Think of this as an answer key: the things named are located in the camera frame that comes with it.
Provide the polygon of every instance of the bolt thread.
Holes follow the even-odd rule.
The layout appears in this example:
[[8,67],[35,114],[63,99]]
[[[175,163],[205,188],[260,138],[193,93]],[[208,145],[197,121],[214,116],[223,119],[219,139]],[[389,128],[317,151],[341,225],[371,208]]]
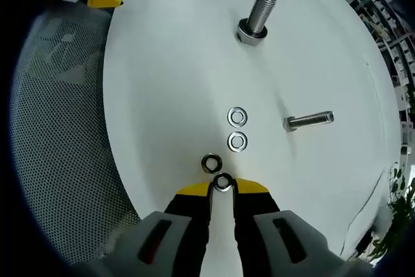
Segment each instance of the bolt thread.
[[277,0],[255,0],[254,5],[246,21],[246,28],[253,34],[259,34],[265,25]]
[[322,112],[300,118],[294,118],[289,120],[289,126],[291,128],[299,128],[301,126],[309,125],[321,125],[322,123],[332,123],[335,120],[335,116],[332,111]]

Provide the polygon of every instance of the gray mesh surface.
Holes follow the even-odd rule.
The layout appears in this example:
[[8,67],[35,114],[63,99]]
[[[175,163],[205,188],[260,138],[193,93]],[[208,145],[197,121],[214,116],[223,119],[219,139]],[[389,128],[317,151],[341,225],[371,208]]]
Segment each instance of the gray mesh surface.
[[139,220],[106,132],[102,64],[111,14],[64,4],[35,21],[14,74],[12,153],[40,228],[71,263],[99,258]]

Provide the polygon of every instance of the standing bolt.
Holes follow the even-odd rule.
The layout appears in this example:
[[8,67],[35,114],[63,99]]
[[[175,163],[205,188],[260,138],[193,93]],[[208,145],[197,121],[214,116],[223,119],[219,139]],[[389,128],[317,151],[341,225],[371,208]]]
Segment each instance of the standing bolt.
[[288,132],[295,131],[301,126],[309,125],[321,125],[323,123],[332,123],[335,120],[333,112],[327,111],[310,116],[304,116],[300,118],[288,117],[284,119],[284,128]]
[[247,45],[257,45],[267,36],[268,30],[265,22],[275,7],[276,1],[255,0],[249,17],[239,21],[237,36],[241,42]]

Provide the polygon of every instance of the white table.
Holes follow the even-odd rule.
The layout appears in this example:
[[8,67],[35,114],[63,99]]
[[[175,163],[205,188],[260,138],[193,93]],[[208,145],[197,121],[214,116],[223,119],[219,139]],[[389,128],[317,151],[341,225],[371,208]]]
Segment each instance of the white table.
[[[340,254],[346,235],[363,234],[348,232],[350,223],[399,160],[392,82],[344,0],[277,0],[267,38],[250,47],[235,29],[253,1],[124,0],[115,10],[103,78],[113,157],[145,217],[187,184],[210,180],[200,161],[217,153],[225,172],[265,185],[281,209],[312,224]],[[234,106],[248,114],[240,153],[226,145]],[[324,110],[334,111],[334,123],[282,127],[285,117]],[[236,276],[231,192],[213,200],[202,275]]]

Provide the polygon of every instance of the threaded bolt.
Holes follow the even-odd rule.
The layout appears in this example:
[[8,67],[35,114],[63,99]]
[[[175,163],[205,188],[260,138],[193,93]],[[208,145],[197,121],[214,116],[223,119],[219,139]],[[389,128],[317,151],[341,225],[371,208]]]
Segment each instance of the threaded bolt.
[[324,123],[332,123],[335,120],[335,116],[332,111],[321,112],[304,117],[288,117],[284,120],[285,130],[291,132],[297,130],[301,126],[309,125],[321,125]]
[[255,0],[251,14],[246,21],[246,28],[252,34],[259,34],[274,9],[277,0]]
[[238,39],[247,45],[257,45],[263,40],[268,30],[265,22],[275,7],[277,0],[255,0],[249,18],[239,21]]

